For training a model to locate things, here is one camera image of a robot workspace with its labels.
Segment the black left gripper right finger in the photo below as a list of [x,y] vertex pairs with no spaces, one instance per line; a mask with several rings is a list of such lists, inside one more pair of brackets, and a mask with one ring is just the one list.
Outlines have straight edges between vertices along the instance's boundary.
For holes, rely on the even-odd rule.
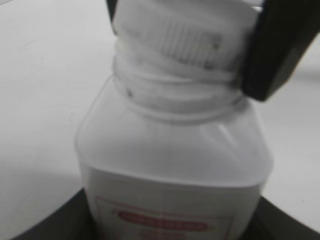
[[318,240],[320,233],[261,197],[252,218],[255,240]]

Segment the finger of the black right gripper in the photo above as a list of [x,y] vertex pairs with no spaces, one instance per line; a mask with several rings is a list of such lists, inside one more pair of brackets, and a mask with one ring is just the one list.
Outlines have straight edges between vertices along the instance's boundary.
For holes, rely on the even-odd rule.
[[242,68],[241,91],[265,102],[287,83],[320,31],[318,0],[265,0]]
[[113,23],[116,9],[117,9],[117,3],[118,3],[118,0],[105,0],[106,9],[109,15],[110,26],[114,35],[117,34],[114,27],[114,23]]

